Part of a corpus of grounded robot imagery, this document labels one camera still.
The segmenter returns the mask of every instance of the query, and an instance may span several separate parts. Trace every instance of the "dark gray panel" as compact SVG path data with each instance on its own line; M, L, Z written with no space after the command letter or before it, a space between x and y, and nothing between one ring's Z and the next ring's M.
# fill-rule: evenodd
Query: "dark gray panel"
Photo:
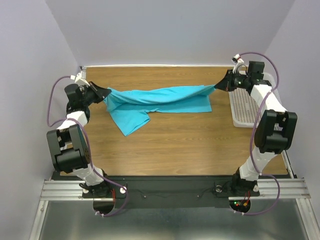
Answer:
M250 211L274 200L256 200ZM258 216L241 216L223 208L130 209L102 218L92 202L48 205L41 240L307 240L295 200L281 200Z

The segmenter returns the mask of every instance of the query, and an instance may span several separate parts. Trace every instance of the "blue cloth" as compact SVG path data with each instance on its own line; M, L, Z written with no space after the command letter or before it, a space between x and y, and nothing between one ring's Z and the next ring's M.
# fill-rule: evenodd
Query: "blue cloth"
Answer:
M149 112L211 112L209 94L215 86L174 86L151 91L110 89L111 93L103 100L106 110L121 132L128 136L149 122Z

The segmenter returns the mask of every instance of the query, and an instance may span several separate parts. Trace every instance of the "white basket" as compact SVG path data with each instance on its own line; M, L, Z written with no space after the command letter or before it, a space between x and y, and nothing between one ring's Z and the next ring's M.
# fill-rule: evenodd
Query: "white basket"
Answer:
M273 76L266 72L263 74L263 79L269 80L271 85L275 86L275 80ZM278 91L276 90L273 93L281 103ZM249 96L245 89L242 88L238 88L229 92L229 98L233 125L240 128L253 128L259 109L255 100Z

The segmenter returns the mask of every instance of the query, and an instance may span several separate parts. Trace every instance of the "metal frame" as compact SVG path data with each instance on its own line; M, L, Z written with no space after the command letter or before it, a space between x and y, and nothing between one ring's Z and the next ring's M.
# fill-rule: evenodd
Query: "metal frame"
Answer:
M284 164L291 178L278 179L281 192L280 199L296 199L298 210L309 240L320 239L319 225L313 211L310 194L304 179L295 178L286 151L282 152ZM30 240L38 240L44 224L49 201L92 201L92 198L83 198L83 190L79 183L82 180L49 180L44 181L40 202L32 226ZM275 199L278 187L273 179L259 179L260 196L251 197L252 200ZM243 197L229 197L229 200L241 200ZM95 201L112 201L112 198L95 198Z

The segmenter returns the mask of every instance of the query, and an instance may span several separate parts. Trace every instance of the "gray surface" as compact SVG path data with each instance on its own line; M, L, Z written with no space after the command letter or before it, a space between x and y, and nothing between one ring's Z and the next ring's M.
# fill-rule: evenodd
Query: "gray surface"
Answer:
M294 0L46 2L82 65L230 65L267 50Z
M253 202L252 211L273 200ZM275 210L241 216L228 209L130 209L109 218L95 216L91 202L51 202L41 240L307 240L294 199Z
M77 62L43 0L1 0L0 46L0 239L26 240L53 172L45 118L51 86L74 74ZM66 114L63 85L53 119Z
M283 105L298 122L287 151L293 171L304 177L320 221L320 1L296 0L266 54L280 74Z

